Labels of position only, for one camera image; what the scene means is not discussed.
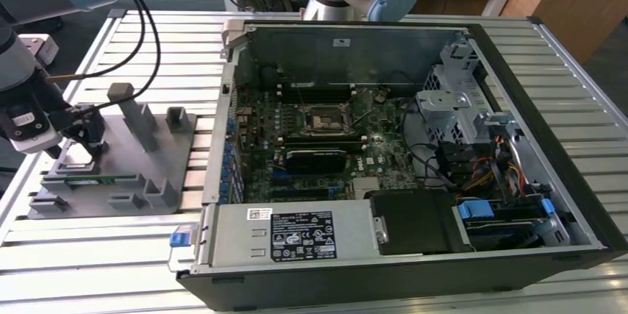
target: warning label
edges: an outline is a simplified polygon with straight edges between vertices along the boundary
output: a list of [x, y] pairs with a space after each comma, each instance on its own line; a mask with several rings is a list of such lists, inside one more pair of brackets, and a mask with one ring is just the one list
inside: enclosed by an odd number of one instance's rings
[[336, 259], [332, 212], [272, 214], [271, 243], [276, 263]]

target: aluminum workbench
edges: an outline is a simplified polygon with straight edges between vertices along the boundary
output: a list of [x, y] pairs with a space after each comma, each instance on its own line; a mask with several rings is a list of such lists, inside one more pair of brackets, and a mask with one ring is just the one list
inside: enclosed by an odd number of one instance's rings
[[[200, 116], [188, 163], [183, 210], [176, 215], [28, 220], [31, 193], [46, 155], [30, 155], [0, 201], [0, 313], [211, 313], [170, 272], [170, 234], [199, 221], [218, 87], [222, 79], [222, 27], [243, 13], [154, 12], [163, 41], [160, 76], [139, 101], [154, 113], [171, 105]], [[282, 14], [258, 19], [296, 18]], [[543, 25], [526, 19], [411, 16], [406, 21], [479, 23], [498, 45], [575, 164], [628, 234], [628, 121]], [[136, 12], [108, 18], [79, 72], [92, 72], [126, 58], [140, 36]], [[142, 87], [154, 68], [155, 45], [147, 43], [131, 63], [110, 75], [74, 82], [66, 99], [103, 103], [112, 82]], [[492, 87], [500, 101], [499, 93]], [[103, 114], [119, 113], [116, 107]], [[192, 259], [191, 254], [176, 258]], [[267, 313], [628, 313], [628, 257], [590, 270], [571, 271], [504, 293], [472, 293]]]

